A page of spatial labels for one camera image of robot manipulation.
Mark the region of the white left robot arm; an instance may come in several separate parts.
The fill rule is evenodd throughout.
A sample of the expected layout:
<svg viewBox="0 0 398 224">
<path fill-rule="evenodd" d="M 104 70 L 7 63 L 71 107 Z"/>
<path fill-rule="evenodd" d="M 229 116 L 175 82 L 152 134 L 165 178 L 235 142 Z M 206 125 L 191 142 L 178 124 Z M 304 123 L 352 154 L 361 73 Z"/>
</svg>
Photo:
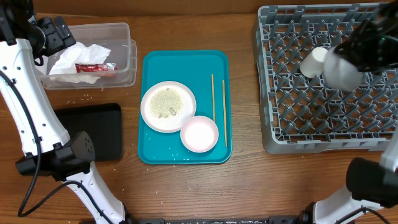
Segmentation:
<svg viewBox="0 0 398 224">
<path fill-rule="evenodd" d="M 35 23 L 1 8 L 1 94 L 20 132 L 24 158 L 16 166 L 22 175 L 32 176 L 17 214 L 24 217 L 38 208 L 24 210 L 38 176 L 51 175 L 62 182 L 60 189 L 74 191 L 96 223 L 133 223 L 100 176 L 88 133 L 69 135 L 36 75 L 38 56 L 52 55 L 73 42 L 61 17 Z"/>
</svg>

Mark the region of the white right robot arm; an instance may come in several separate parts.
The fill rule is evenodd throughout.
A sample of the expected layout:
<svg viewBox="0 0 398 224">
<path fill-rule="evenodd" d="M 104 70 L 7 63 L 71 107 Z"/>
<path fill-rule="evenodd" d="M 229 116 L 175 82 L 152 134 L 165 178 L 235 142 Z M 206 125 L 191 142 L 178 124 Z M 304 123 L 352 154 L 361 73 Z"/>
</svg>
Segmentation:
<svg viewBox="0 0 398 224">
<path fill-rule="evenodd" d="M 381 4 L 378 19 L 366 19 L 348 40 L 332 47 L 314 64 L 311 55 L 300 69 L 307 77 L 323 75 L 328 87 L 353 91 L 364 73 L 397 68 L 397 1 Z M 389 140 L 379 162 L 357 157 L 346 173 L 345 185 L 328 198 L 301 211 L 296 223 L 353 223 L 367 213 L 397 205 L 397 134 Z"/>
</svg>

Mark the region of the grey bowl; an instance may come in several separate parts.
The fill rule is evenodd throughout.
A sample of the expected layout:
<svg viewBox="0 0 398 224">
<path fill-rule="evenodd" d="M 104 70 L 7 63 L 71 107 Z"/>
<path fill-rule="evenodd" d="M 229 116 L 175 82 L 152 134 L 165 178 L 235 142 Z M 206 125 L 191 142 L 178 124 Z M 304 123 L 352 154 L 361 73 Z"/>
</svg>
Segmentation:
<svg viewBox="0 0 398 224">
<path fill-rule="evenodd" d="M 323 78 L 329 88 L 354 91 L 362 83 L 364 73 L 335 53 L 332 47 L 325 56 Z"/>
</svg>

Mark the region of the pale green cup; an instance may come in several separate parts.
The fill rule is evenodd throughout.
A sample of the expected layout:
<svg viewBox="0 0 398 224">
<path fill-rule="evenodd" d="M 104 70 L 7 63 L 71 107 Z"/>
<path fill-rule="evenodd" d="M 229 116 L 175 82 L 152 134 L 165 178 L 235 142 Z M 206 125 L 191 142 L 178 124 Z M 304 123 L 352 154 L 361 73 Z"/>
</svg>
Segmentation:
<svg viewBox="0 0 398 224">
<path fill-rule="evenodd" d="M 327 49 L 323 47 L 314 48 L 301 62 L 301 73 L 307 78 L 321 75 L 327 52 Z"/>
</svg>

